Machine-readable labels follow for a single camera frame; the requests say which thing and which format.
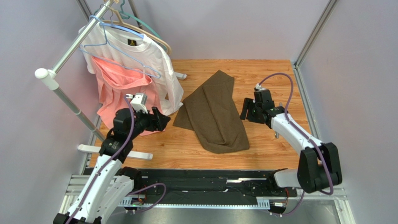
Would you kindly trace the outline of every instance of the gray floor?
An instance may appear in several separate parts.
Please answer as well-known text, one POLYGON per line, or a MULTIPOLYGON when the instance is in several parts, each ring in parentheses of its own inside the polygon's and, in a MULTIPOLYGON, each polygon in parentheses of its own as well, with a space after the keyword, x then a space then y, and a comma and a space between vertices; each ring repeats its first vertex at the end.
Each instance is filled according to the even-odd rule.
MULTIPOLYGON (((288 210, 295 206, 291 201, 288 210)), ((117 208, 114 213, 124 211, 117 208)), ((112 224, 339 224, 334 201, 303 201, 292 216, 278 218, 262 210, 169 209, 158 208, 136 215, 118 214, 109 218, 112 224)))

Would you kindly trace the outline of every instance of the garment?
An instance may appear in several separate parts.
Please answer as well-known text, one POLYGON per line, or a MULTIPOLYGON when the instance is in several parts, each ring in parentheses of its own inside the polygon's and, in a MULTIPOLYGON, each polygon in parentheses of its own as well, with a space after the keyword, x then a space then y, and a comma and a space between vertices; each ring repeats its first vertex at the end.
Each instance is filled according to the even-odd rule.
POLYGON ((202 147, 213 153, 249 149, 233 88, 234 78, 219 70, 184 99, 173 125, 194 130, 202 147))
MULTIPOLYGON (((160 72, 161 78, 152 78, 152 80, 157 87, 162 112, 164 115, 170 115, 177 111, 182 106, 181 99, 184 91, 174 74, 171 60, 162 47, 145 34, 143 34, 144 38, 142 39, 129 32, 111 27, 105 27, 105 32, 109 42, 115 47, 129 56, 138 59, 144 65, 150 66, 160 72)), ((97 24, 82 42, 82 46, 104 42, 104 29, 100 24, 97 24)), ((91 54, 111 59, 126 67, 143 70, 139 62, 117 51, 108 44, 102 46, 86 46, 84 49, 91 54)), ((94 73, 92 56, 86 53, 84 53, 84 56, 87 61, 87 69, 90 73, 94 73)), ((158 76, 156 72, 147 68, 145 72, 158 76)))
MULTIPOLYGON (((148 97, 145 106, 149 112, 153 106, 162 112, 156 85, 149 76, 95 57, 92 57, 92 66, 98 83, 99 102, 102 103, 97 114, 109 129, 114 126, 115 113, 127 108, 126 94, 145 93, 148 97)), ((141 135, 152 133, 145 131, 141 135)))

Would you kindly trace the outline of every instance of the wood surface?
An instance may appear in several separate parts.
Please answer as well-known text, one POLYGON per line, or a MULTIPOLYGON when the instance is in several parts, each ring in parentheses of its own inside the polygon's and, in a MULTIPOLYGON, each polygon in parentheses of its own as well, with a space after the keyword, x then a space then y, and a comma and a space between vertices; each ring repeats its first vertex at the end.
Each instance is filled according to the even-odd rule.
MULTIPOLYGON (((289 113, 307 131, 308 122, 299 90, 288 60, 173 60, 176 72, 188 77, 180 80, 184 98, 190 95, 217 70, 222 70, 235 78, 233 100, 240 113, 244 98, 253 98, 254 86, 263 78, 275 72, 284 72, 294 80, 294 93, 289 113)), ((263 84, 271 90, 276 105, 285 106, 290 93, 290 82, 284 76, 275 76, 263 84)), ((139 136, 134 141, 134 151, 153 153, 151 161, 127 158, 124 166, 133 168, 184 168, 184 169, 252 169, 269 170, 298 167, 299 157, 294 149, 281 136, 266 125, 243 121, 250 142, 250 149, 236 153, 214 154, 202 148, 194 131, 174 127, 177 113, 172 114, 166 131, 148 136, 139 136)), ((101 124, 101 132, 106 135, 108 128, 101 124)), ((94 166, 98 154, 93 154, 90 166, 94 166)))

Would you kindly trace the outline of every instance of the shirt label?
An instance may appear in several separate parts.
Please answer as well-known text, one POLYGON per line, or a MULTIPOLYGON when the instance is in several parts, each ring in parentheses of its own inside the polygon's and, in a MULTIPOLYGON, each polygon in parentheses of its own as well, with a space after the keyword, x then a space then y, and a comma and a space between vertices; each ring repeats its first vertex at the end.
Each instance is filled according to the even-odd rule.
POLYGON ((127 39, 127 44, 130 45, 130 46, 137 46, 137 41, 127 39))

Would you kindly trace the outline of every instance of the blue hanger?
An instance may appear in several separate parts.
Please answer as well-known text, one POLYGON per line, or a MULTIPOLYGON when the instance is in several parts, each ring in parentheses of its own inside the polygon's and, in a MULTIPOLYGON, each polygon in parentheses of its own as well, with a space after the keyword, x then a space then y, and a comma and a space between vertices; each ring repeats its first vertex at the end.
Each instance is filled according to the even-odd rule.
POLYGON ((111 44, 111 43, 109 42, 108 38, 107 38, 107 33, 106 33, 106 31, 105 31, 105 27, 117 28, 117 29, 120 29, 120 30, 129 32, 129 33, 132 33, 132 34, 134 34, 134 35, 136 35, 136 36, 138 36, 138 37, 140 37, 140 38, 143 38, 143 37, 144 37, 143 34, 137 33, 137 32, 135 32, 135 31, 133 31, 133 30, 127 29, 127 28, 122 27, 122 26, 119 26, 119 25, 115 25, 115 24, 113 24, 113 23, 111 23, 111 24, 104 23, 104 22, 101 21, 98 17, 96 17, 96 16, 94 16, 94 15, 90 15, 90 18, 95 18, 96 20, 99 21, 99 25, 102 26, 102 28, 103 28, 103 30, 104 30, 105 43, 100 43, 100 44, 87 44, 87 45, 84 45, 84 46, 81 45, 80 48, 79 48, 79 50, 81 50, 82 52, 84 52, 84 53, 86 53, 86 54, 89 54, 89 55, 91 55, 91 56, 93 56, 93 57, 96 57, 96 58, 99 58, 99 59, 101 59, 101 60, 104 60, 104 61, 106 61, 106 62, 108 62, 108 63, 121 66, 121 67, 123 67, 123 68, 125 68, 125 69, 127 69, 127 70, 133 70, 133 71, 136 71, 136 72, 140 72, 140 73, 142 73, 142 74, 145 74, 145 75, 147 75, 147 76, 151 76, 151 77, 154 77, 154 78, 160 78, 160 77, 161 77, 160 72, 157 71, 156 69, 154 69, 154 68, 152 68, 152 67, 150 67, 150 66, 144 65, 144 64, 143 64, 141 61, 139 61, 138 59, 136 59, 136 58, 134 58, 134 57, 128 55, 127 53, 123 52, 122 50, 118 49, 118 48, 115 47, 113 44, 111 44), (117 51, 121 52, 122 54, 126 55, 127 57, 129 57, 129 58, 131 58, 131 59, 137 61, 138 63, 140 63, 140 64, 142 65, 142 67, 144 68, 143 71, 137 70, 137 69, 132 69, 132 68, 123 66, 123 65, 121 65, 121 64, 119 64, 119 63, 111 62, 111 61, 109 61, 108 59, 106 59, 106 58, 104 58, 104 57, 96 56, 96 55, 91 54, 91 53, 89 53, 89 52, 87 52, 87 51, 85 50, 86 47, 102 46, 102 45, 107 45, 107 44, 108 44, 109 46, 111 46, 112 48, 116 49, 117 51), (154 76, 154 75, 152 75, 152 74, 146 73, 146 72, 145 72, 146 68, 148 68, 148 69, 154 71, 154 72, 157 73, 159 76, 154 76))

